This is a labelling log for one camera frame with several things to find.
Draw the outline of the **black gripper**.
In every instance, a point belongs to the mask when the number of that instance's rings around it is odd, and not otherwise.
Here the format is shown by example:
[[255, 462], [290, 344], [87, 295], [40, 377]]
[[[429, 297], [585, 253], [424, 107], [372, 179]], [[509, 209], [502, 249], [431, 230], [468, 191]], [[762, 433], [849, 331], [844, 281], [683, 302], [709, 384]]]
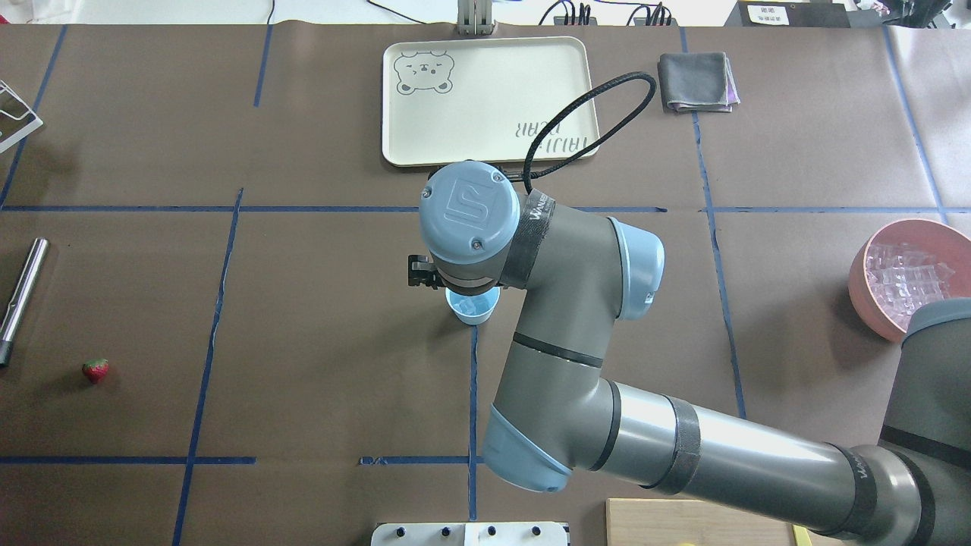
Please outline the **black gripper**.
[[439, 274], [437, 265], [427, 255], [408, 256], [408, 286], [444, 289], [446, 283]]

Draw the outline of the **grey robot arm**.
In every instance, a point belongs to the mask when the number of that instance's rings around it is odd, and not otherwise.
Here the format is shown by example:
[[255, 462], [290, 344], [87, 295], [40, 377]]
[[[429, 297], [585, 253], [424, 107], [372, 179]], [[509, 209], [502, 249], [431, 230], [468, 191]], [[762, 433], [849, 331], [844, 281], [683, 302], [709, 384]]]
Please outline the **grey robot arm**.
[[506, 482], [558, 493], [587, 469], [857, 544], [969, 543], [968, 298], [913, 314], [878, 443], [846, 448], [603, 378], [660, 287], [653, 233], [475, 160], [429, 175], [419, 216], [410, 284], [525, 291], [482, 450]]

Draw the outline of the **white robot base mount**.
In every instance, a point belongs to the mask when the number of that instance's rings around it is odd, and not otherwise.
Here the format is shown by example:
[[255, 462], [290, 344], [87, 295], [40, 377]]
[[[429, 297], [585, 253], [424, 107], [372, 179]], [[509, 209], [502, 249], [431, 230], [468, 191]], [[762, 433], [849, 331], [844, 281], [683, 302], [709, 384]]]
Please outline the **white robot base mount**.
[[568, 524], [525, 522], [388, 522], [371, 545], [570, 545]]

